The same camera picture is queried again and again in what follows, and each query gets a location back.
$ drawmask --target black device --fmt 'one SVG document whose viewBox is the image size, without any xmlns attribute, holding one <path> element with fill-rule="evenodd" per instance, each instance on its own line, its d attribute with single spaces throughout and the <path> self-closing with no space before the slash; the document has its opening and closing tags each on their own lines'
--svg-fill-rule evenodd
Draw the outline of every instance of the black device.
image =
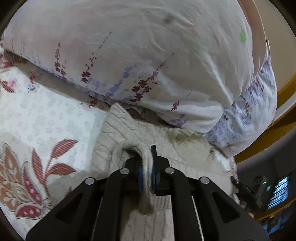
<svg viewBox="0 0 296 241">
<path fill-rule="evenodd" d="M 152 190 L 170 195 L 175 241 L 269 241 L 267 232 L 209 178 L 186 177 L 168 159 L 154 160 Z M 26 241 L 119 241 L 124 196 L 142 190 L 140 157 L 109 178 L 85 179 L 27 234 Z"/>
</svg>

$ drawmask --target triangular cutout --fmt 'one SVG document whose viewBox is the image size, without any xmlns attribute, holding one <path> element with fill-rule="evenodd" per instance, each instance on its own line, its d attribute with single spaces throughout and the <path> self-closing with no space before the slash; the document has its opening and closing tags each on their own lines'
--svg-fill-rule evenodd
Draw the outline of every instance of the triangular cutout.
<svg viewBox="0 0 296 241">
<path fill-rule="evenodd" d="M 75 214 L 77 212 L 79 203 L 81 201 L 82 195 L 83 195 L 82 193 L 79 193 L 78 195 L 76 195 L 66 207 L 64 207 L 61 211 L 59 211 L 57 214 L 57 219 L 67 224 L 72 223 L 75 217 Z"/>
<path fill-rule="evenodd" d="M 219 193 L 213 192 L 212 196 L 224 223 L 229 223 L 240 217 L 240 214 Z"/>
</svg>

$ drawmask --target beige wall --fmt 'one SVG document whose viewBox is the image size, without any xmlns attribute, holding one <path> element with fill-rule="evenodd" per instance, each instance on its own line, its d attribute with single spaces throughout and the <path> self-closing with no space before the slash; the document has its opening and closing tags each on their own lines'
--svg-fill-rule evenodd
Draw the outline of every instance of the beige wall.
<svg viewBox="0 0 296 241">
<path fill-rule="evenodd" d="M 278 91 L 296 73 L 296 37 L 284 17 L 268 0 L 254 0 L 271 48 Z"/>
</svg>

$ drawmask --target green spot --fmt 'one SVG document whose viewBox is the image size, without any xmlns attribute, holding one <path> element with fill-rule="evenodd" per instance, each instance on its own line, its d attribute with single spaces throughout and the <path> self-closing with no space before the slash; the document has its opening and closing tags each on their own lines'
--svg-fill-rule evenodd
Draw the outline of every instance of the green spot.
<svg viewBox="0 0 296 241">
<path fill-rule="evenodd" d="M 240 34 L 239 34 L 239 38 L 240 38 L 240 41 L 241 43 L 245 43 L 247 41 L 247 34 L 246 34 L 246 31 L 245 30 L 241 30 Z"/>
</svg>

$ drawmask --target silver screw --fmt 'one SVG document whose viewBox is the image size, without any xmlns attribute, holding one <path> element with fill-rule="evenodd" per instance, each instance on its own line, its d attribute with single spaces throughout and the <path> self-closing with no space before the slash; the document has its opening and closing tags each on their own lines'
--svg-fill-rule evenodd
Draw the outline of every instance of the silver screw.
<svg viewBox="0 0 296 241">
<path fill-rule="evenodd" d="M 87 185 L 92 185 L 92 184 L 94 183 L 94 179 L 93 179 L 92 177 L 89 177 L 89 178 L 87 178 L 87 179 L 85 180 L 85 183 L 86 183 Z"/>
<path fill-rule="evenodd" d="M 172 168 L 172 167 L 167 167 L 167 168 L 165 169 L 165 172 L 168 173 L 168 174 L 173 174 L 173 173 L 175 172 L 175 169 Z"/>
<path fill-rule="evenodd" d="M 121 168 L 120 173 L 123 175 L 129 174 L 129 169 L 128 168 Z"/>
<path fill-rule="evenodd" d="M 203 183 L 203 184 L 209 184 L 210 183 L 210 180 L 207 177 L 202 177 L 200 179 L 200 182 Z"/>
</svg>

